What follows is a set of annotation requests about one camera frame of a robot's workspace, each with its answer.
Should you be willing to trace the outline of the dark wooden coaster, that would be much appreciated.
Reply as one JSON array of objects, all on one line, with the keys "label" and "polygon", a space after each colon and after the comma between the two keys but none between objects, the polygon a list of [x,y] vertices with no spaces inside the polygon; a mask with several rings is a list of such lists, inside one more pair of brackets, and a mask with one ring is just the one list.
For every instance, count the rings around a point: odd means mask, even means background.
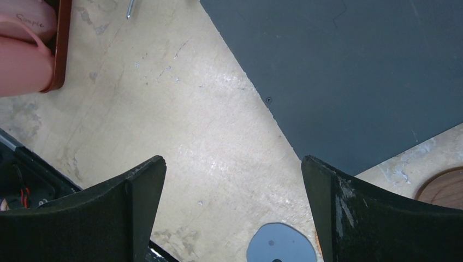
[{"label": "dark wooden coaster", "polygon": [[462,166],[433,175],[417,190],[415,200],[462,210]]}]

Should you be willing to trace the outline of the blue grey smiley coaster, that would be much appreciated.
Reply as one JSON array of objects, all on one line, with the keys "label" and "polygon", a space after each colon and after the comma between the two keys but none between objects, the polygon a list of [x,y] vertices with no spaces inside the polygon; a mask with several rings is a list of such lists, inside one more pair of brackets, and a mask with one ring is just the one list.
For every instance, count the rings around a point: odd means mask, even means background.
[{"label": "blue grey smiley coaster", "polygon": [[246,259],[249,262],[316,262],[313,245],[301,232],[283,223],[268,223],[251,238]]}]

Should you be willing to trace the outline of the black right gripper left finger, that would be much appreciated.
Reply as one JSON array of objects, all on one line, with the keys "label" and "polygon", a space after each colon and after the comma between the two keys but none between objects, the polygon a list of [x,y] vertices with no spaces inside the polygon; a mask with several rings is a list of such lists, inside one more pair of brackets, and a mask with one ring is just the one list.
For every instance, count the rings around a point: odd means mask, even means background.
[{"label": "black right gripper left finger", "polygon": [[1,213],[1,261],[144,261],[166,175],[154,156],[123,174]]}]

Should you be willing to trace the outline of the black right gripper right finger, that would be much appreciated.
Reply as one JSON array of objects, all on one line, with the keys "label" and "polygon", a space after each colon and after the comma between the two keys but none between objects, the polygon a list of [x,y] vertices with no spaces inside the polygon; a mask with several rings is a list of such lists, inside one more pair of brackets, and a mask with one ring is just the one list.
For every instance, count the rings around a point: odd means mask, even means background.
[{"label": "black right gripper right finger", "polygon": [[301,162],[324,261],[462,261],[462,211],[413,200],[314,157]]}]

